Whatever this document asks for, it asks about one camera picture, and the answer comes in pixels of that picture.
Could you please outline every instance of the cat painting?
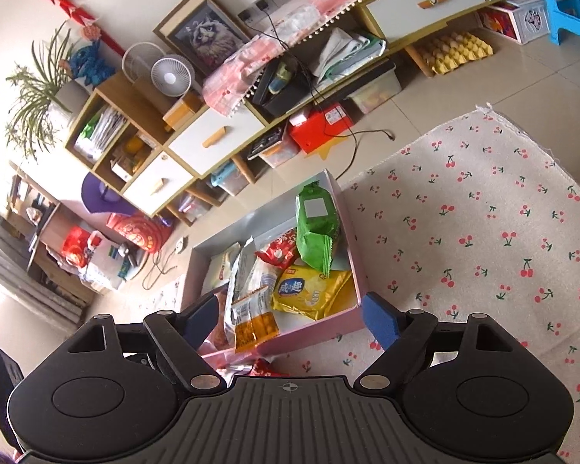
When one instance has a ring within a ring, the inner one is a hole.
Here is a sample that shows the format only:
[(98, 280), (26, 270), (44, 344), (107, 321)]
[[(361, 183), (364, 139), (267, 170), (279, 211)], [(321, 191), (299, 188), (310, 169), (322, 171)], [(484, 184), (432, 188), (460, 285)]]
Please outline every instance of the cat painting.
[(180, 42), (181, 51), (205, 75), (216, 70), (248, 41), (208, 4), (184, 21), (174, 38)]
[(211, 69), (215, 69), (236, 52), (243, 42), (228, 29), (226, 24), (206, 17), (193, 23), (190, 42), (195, 54)]

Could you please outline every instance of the screw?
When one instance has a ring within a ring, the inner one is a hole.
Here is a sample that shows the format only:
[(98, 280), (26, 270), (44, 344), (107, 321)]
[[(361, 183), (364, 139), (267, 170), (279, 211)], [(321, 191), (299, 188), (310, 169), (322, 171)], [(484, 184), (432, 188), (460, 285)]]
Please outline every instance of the screw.
[(360, 380), (360, 384), (366, 389), (380, 390), (388, 387), (391, 382), (382, 375), (366, 375)]
[(201, 391), (214, 389), (220, 383), (219, 377), (215, 377), (215, 375), (198, 375), (191, 379), (191, 386)]

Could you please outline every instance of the electric fan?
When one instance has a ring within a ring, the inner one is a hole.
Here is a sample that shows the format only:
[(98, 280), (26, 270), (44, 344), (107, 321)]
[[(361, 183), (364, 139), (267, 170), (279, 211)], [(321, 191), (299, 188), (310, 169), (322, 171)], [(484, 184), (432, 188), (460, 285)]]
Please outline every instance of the electric fan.
[(181, 97), (191, 87), (195, 72), (187, 59), (177, 54), (169, 54), (153, 65), (150, 76), (153, 85), (163, 94)]
[(136, 43), (122, 56), (122, 71), (131, 83), (140, 78), (149, 80), (153, 65), (164, 56), (163, 49), (152, 42)]

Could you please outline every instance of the potted plant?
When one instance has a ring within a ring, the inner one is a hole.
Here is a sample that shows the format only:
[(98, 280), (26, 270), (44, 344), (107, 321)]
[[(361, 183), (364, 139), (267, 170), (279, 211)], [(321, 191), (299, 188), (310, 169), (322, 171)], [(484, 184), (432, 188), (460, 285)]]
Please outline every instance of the potted plant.
[(31, 52), (35, 70), (15, 64), (15, 71), (6, 78), (19, 88), (19, 95), (9, 110), (12, 116), (7, 123), (7, 146), (13, 145), (23, 152), (24, 158), (36, 160), (36, 152), (54, 146), (54, 127), (50, 107), (63, 113), (78, 113), (88, 98), (88, 91), (71, 79), (68, 64), (75, 44), (70, 43), (71, 30), (60, 39), (66, 23), (56, 31), (47, 46), (32, 42)]

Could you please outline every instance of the orange snack bag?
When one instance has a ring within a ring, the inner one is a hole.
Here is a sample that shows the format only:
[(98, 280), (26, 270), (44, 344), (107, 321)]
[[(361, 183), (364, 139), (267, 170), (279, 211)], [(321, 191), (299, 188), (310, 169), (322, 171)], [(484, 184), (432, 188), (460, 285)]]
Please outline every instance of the orange snack bag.
[(273, 288), (263, 286), (232, 304), (236, 352), (253, 349), (280, 333), (272, 313), (272, 296)]

